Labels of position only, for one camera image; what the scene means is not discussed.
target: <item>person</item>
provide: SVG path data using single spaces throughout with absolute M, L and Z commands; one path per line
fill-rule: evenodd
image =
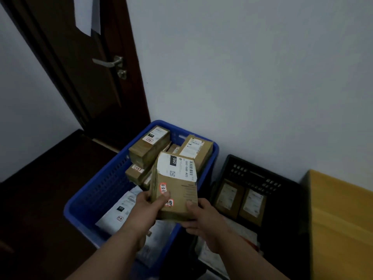
M 136 252 L 144 246 L 146 234 L 170 194 L 153 203 L 148 202 L 149 198 L 150 192 L 139 193 L 123 226 L 67 280 L 126 279 Z M 208 200 L 198 199 L 198 203 L 200 206 L 186 203 L 195 220 L 181 225 L 189 234 L 202 237 L 208 248 L 220 255 L 231 279 L 288 279 L 233 232 Z

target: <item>person's right hand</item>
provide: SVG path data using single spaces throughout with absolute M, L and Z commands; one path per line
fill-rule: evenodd
M 208 248 L 218 254 L 222 241 L 232 233 L 223 217 L 208 202 L 207 199 L 198 199 L 199 207 L 190 201 L 186 202 L 187 209 L 196 221 L 185 221 L 181 225 L 189 234 L 200 236 L 206 241 Z

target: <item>silver door handle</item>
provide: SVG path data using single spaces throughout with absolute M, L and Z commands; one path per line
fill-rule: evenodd
M 101 66 L 104 66 L 104 67 L 115 67 L 115 66 L 122 67 L 123 57 L 114 56 L 114 61 L 113 62 L 105 62 L 105 61 L 101 61 L 99 59 L 92 59 L 92 61 L 95 64 L 98 64 L 98 65 L 101 65 Z

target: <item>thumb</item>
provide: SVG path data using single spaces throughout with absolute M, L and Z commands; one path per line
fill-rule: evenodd
M 191 202 L 188 200 L 186 202 L 187 209 L 190 213 L 192 213 L 193 217 L 198 219 L 198 217 L 202 214 L 203 209 L 198 206 L 198 204 Z
M 161 194 L 155 202 L 152 203 L 152 206 L 155 207 L 157 210 L 161 210 L 165 203 L 170 199 L 171 195 L 169 192 L 165 194 Z

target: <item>blue plastic basket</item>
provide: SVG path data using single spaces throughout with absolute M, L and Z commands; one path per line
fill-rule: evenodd
M 135 187 L 135 184 L 128 181 L 125 175 L 126 170 L 132 164 L 129 159 L 128 149 L 142 136 L 150 132 L 156 125 L 169 129 L 171 131 L 172 143 L 178 145 L 182 145 L 185 138 L 190 134 L 207 139 L 167 122 L 154 121 L 86 183 L 86 185 L 67 202 L 63 210 L 63 215 L 97 248 L 107 241 L 110 235 L 98 228 L 95 223 L 119 200 L 119 198 Z M 197 180 L 198 190 L 203 184 L 210 184 L 212 169 L 218 153 L 219 146 L 214 143 L 211 158 L 208 160 L 203 173 Z M 175 226 L 167 244 L 153 267 L 148 268 L 140 262 L 135 261 L 132 273 L 136 274 L 136 278 L 158 276 L 161 264 L 180 228 L 180 224 Z

